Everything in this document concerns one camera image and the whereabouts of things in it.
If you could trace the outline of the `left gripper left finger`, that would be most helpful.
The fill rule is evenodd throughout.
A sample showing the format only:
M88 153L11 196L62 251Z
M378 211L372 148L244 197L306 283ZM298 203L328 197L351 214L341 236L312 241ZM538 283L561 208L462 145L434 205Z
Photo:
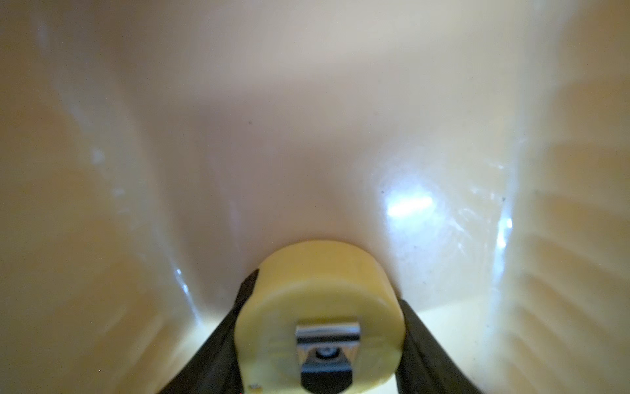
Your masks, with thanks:
M244 392L235 345L236 321L254 292L259 271L241 283L226 317L212 332L184 368L160 394L241 394Z

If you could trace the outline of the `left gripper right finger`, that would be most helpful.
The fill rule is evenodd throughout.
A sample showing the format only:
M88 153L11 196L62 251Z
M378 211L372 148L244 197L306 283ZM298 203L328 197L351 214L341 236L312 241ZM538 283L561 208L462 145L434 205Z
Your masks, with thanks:
M399 394L481 394L431 334L411 306L399 300L405 340L395 372Z

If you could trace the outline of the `yellow tape measure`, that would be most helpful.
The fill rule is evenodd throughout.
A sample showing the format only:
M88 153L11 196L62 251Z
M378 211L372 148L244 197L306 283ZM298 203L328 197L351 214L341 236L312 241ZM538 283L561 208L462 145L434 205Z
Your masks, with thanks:
M260 264L234 339L247 393L362 393L398 368L405 319L368 252L305 241Z

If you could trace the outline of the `yellow storage tray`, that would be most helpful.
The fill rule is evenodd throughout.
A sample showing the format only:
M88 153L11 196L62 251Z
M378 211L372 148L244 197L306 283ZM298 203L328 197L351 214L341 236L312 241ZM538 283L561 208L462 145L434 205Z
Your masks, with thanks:
M628 392L628 2L2 2L2 392L160 392L316 239L484 392Z

